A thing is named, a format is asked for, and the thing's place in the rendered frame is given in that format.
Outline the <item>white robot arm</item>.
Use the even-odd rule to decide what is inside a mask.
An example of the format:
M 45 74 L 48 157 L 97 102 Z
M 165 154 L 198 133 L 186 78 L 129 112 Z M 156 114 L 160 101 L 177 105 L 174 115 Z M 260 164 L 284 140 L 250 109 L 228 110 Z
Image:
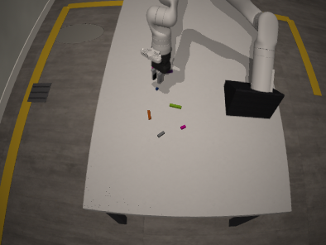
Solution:
M 179 0 L 159 0 L 167 7 L 151 6 L 146 19 L 151 28 L 152 41 L 158 46 L 168 45 L 171 29 L 177 22 Z M 274 59 L 279 23 L 272 12 L 262 12 L 250 0 L 226 0 L 235 7 L 258 31 L 254 41 L 251 89 L 272 92 Z M 166 27 L 167 26 L 167 27 Z

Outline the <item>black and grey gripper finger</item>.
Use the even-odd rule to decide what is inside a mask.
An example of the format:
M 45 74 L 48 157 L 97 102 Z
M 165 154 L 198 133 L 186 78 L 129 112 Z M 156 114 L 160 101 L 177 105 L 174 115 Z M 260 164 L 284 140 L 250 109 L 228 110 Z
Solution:
M 156 78 L 156 69 L 152 68 L 151 71 L 152 71 L 152 80 L 154 80 Z
M 159 84 L 162 81 L 162 73 L 158 73 L 157 83 Z

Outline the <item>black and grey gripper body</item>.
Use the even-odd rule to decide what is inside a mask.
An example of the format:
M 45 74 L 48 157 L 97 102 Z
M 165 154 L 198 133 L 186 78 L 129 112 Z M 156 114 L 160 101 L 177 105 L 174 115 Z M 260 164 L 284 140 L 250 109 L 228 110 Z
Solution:
M 152 60 L 151 67 L 160 71 L 162 74 L 166 74 L 171 67 L 170 56 L 171 56 L 171 41 L 168 45 L 158 46 L 151 42 L 151 48 L 141 49 L 141 54 L 147 59 Z

